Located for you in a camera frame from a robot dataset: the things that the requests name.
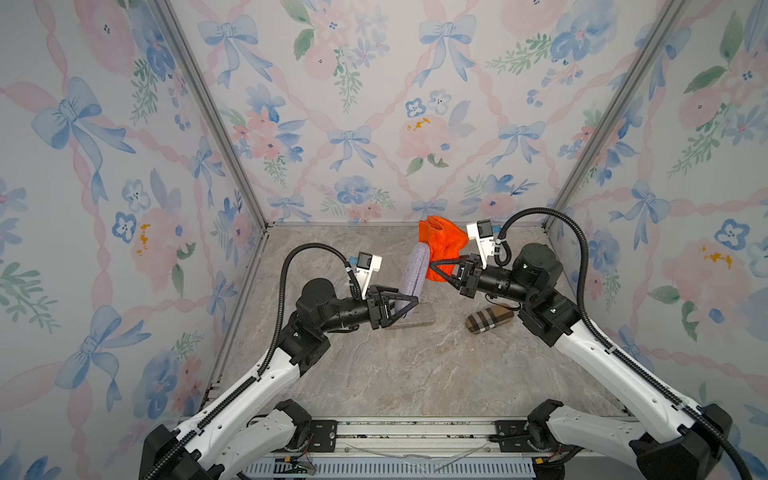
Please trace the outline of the plaid eyeglass case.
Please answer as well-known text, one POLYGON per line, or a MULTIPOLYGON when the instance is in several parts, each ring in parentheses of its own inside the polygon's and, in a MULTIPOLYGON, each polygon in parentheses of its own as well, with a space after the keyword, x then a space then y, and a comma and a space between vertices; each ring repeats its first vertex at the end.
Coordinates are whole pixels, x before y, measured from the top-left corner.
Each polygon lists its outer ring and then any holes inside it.
POLYGON ((480 334, 507 324, 515 319, 516 312, 507 305, 491 305, 470 314, 465 326, 472 334, 480 334))

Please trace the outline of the orange microfiber cloth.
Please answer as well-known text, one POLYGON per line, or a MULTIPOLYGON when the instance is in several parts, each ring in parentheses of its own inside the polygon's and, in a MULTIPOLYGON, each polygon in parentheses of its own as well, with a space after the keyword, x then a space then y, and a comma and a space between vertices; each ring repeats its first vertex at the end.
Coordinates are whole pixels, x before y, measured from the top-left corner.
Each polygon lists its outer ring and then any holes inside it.
POLYGON ((429 246, 429 262, 434 262, 457 258, 469 243, 469 237, 450 220, 431 215, 419 222, 419 241, 429 246))

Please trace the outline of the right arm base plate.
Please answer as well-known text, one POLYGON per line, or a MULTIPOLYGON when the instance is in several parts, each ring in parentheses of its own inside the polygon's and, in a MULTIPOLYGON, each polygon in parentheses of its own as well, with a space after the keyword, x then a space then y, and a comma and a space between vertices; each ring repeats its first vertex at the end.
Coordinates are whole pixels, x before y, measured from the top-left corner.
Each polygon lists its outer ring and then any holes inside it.
POLYGON ((499 445, 503 453, 538 451, 540 443, 534 439, 527 420, 497 420, 495 433, 488 437, 491 443, 499 445))

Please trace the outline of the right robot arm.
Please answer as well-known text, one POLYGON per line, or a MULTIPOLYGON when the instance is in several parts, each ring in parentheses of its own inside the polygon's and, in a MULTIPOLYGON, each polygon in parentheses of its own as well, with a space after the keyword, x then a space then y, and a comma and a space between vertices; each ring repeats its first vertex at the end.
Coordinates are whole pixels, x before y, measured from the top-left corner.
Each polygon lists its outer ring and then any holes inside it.
POLYGON ((728 440, 730 415, 678 393, 606 337, 582 307, 557 291, 563 266, 548 246, 524 246, 510 268, 476 254, 435 261, 430 268, 463 296, 481 292, 518 303, 517 316, 531 334, 581 365, 633 416, 619 421, 546 400, 527 418, 532 447, 591 450, 635 467, 647 479, 705 479, 728 456, 739 475, 750 478, 728 440))

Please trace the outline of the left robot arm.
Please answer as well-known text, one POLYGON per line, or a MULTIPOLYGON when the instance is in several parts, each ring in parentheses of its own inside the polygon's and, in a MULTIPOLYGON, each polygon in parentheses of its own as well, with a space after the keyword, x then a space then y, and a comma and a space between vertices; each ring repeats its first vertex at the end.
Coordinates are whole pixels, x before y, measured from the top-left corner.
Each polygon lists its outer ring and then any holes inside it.
POLYGON ((368 324, 388 328, 419 302, 421 286, 372 285, 365 297, 339 298, 332 283, 316 278, 302 289, 281 329, 273 355, 262 357, 237 384, 174 430, 155 428, 145 439, 142 479, 234 479, 277 450, 309 443, 311 415, 293 400, 277 398, 327 352, 331 333, 368 324))

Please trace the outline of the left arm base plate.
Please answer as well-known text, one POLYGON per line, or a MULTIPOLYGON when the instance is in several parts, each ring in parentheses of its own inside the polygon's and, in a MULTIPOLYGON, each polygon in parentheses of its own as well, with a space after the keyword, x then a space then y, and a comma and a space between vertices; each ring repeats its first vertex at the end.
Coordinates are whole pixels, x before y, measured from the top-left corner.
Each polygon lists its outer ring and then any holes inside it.
POLYGON ((289 452, 333 453, 336 449, 337 420, 310 420, 296 427, 285 446, 289 452))

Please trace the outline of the purple eyeglass case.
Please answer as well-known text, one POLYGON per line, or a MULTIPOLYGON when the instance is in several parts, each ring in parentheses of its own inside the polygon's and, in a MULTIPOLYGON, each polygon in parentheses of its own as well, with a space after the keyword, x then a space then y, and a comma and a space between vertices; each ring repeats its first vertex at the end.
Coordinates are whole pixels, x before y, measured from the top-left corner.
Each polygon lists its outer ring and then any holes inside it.
POLYGON ((429 270, 430 255, 431 251, 427 243, 419 242, 416 244, 401 278, 398 288, 400 294, 414 296, 420 300, 429 270))

